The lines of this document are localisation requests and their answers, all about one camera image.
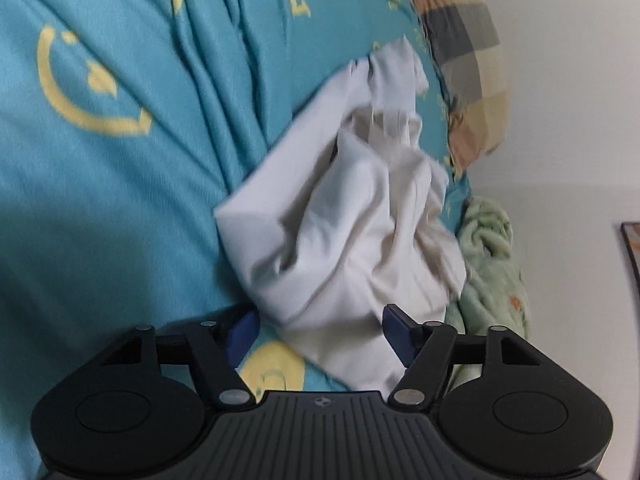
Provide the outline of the framed picture edge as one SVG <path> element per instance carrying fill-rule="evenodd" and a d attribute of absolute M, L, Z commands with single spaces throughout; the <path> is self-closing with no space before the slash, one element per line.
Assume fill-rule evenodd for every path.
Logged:
<path fill-rule="evenodd" d="M 634 281 L 640 289 L 640 222 L 628 221 L 620 225 L 620 232 L 627 249 L 627 254 L 634 272 Z"/>

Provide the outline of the green fleece blanket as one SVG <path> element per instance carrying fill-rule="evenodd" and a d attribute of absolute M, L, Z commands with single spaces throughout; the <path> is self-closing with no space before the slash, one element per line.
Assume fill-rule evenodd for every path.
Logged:
<path fill-rule="evenodd" d="M 494 200 L 473 196 L 466 202 L 458 241 L 468 277 L 445 321 L 462 335 L 484 336 L 503 325 L 530 337 L 530 304 L 521 266 L 514 256 L 513 229 Z"/>

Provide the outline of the checkered pillow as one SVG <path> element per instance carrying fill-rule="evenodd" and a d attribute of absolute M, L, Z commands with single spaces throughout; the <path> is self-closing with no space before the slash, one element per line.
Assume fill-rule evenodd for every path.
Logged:
<path fill-rule="evenodd" d="M 459 179 L 494 152 L 510 122 L 503 47 L 485 0 L 410 0 L 448 108 L 448 160 Z"/>

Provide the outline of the white t-shirt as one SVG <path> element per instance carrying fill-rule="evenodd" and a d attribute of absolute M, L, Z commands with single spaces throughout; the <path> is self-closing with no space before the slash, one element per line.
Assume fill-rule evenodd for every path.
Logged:
<path fill-rule="evenodd" d="M 439 218 L 447 171 L 419 144 L 427 86 L 406 38 L 348 63 L 214 212 L 262 317 L 352 390 L 389 393 L 404 374 L 383 335 L 385 306 L 440 321 L 466 279 Z"/>

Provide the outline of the teal patterned bed sheet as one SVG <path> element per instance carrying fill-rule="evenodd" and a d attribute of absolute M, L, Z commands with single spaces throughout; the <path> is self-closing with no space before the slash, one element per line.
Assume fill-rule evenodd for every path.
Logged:
<path fill-rule="evenodd" d="M 410 0 L 1 0 L 1 474 L 29 417 L 115 335 L 241 299 L 214 208 L 336 70 L 398 37 L 448 110 Z"/>

